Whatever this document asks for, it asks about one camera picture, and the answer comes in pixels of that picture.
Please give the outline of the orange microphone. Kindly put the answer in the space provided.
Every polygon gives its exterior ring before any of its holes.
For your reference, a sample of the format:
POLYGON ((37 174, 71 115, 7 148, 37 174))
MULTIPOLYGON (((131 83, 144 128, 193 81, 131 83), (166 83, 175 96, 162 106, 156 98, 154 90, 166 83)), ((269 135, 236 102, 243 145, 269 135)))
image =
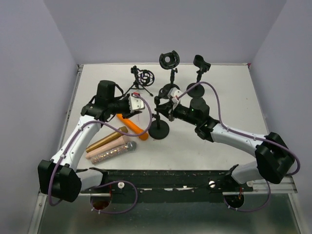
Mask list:
MULTIPOLYGON (((124 124, 126 127, 128 127, 131 131, 133 131, 135 134, 141 134, 143 132, 143 129, 138 127, 136 124, 134 124, 131 120, 125 119, 122 117, 122 114, 117 114, 117 118, 124 124)), ((139 139, 145 141, 149 137, 148 133, 143 133, 139 136, 139 139)))

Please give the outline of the gold microphone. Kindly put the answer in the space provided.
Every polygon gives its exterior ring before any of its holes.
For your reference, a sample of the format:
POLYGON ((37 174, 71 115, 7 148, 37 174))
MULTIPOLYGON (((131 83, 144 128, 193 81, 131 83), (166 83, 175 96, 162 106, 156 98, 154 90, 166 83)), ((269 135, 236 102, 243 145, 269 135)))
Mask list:
POLYGON ((106 137, 98 140, 97 142, 91 144, 90 146, 88 146, 86 148, 86 152, 89 153, 99 147, 102 147, 104 145, 109 145, 109 146, 112 146, 113 148, 116 147, 116 146, 120 146, 120 145, 123 145, 124 144, 124 140, 123 138, 121 138, 119 140, 119 138, 122 136, 123 134, 119 133, 119 132, 113 132, 109 135, 107 135, 106 137))

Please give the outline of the pink microphone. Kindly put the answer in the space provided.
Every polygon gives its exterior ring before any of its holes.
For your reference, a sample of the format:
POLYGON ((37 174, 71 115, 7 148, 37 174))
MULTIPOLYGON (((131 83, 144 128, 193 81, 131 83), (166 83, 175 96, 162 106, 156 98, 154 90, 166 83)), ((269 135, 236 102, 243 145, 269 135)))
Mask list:
POLYGON ((88 152, 85 156, 86 159, 90 159, 100 153, 103 153, 103 152, 106 152, 108 150, 111 150, 117 146, 121 146, 121 145, 124 145, 126 144, 127 142, 130 141, 130 138, 128 136, 120 136, 119 138, 103 145, 103 146, 100 146, 99 148, 97 149, 94 149, 90 152, 88 152))

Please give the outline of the black tripod shock mount stand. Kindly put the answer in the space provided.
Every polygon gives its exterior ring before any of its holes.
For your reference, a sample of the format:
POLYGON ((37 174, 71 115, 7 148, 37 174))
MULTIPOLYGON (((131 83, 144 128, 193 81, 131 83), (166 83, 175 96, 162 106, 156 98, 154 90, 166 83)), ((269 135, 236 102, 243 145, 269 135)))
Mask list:
POLYGON ((151 92, 149 92, 146 87, 149 87, 153 85, 155 81, 155 75, 152 71, 150 70, 140 70, 137 68, 137 66, 133 66, 131 68, 131 74, 134 75, 135 81, 133 82, 132 86, 124 93, 123 96, 126 96, 126 94, 130 90, 145 90, 150 96, 154 96, 151 92))

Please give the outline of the silver glitter microphone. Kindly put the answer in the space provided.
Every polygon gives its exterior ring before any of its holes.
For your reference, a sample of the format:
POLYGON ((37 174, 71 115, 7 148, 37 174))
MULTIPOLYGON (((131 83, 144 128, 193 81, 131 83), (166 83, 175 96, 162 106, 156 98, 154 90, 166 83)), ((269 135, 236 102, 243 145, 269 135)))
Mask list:
POLYGON ((107 150, 105 152, 99 153, 90 158, 92 164, 98 164, 105 160, 111 159, 118 155, 124 154, 126 152, 135 151, 137 148, 137 143, 135 141, 129 141, 128 143, 115 147, 113 149, 107 150))

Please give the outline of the black round base shock stand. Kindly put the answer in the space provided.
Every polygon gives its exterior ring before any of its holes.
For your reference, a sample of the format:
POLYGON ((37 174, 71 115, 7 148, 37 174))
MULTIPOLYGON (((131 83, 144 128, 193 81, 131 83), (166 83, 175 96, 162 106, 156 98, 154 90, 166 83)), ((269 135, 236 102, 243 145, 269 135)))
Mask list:
POLYGON ((179 86, 175 84, 175 74, 178 72, 177 66, 179 63, 180 57, 175 50, 159 56, 159 64, 161 68, 164 70, 170 70, 170 83, 164 85, 158 93, 163 99, 168 99, 167 95, 172 88, 180 90, 179 86))

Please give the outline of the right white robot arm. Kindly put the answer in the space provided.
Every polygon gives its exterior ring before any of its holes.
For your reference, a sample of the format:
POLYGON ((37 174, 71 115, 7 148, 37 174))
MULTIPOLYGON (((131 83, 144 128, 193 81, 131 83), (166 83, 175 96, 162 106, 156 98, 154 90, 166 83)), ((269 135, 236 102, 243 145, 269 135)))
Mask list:
POLYGON ((196 134, 203 140, 222 143, 242 150, 255 157, 255 161, 244 165, 234 165, 224 177, 224 185, 235 191, 242 184, 264 179, 279 184, 294 164, 294 157, 287 152, 287 146, 276 133, 268 135, 242 135, 227 130, 219 120, 209 115, 210 107, 203 98, 193 98, 189 107, 168 101, 159 104, 156 111, 169 121, 180 119, 195 126, 196 134))

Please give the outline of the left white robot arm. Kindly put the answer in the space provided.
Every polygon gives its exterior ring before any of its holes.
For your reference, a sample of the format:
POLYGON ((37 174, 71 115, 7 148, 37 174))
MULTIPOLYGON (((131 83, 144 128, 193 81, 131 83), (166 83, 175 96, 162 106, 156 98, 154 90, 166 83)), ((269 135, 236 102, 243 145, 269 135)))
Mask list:
POLYGON ((132 117, 142 112, 146 105, 138 94, 115 96, 119 86, 108 80, 102 80, 97 93, 82 108, 78 123, 67 141, 50 160, 42 160, 38 165, 39 185, 42 193, 52 199, 73 202, 81 191, 93 188, 102 193, 108 187, 108 180, 98 169, 86 169, 78 172, 78 163, 92 138, 110 117, 122 114, 132 117))

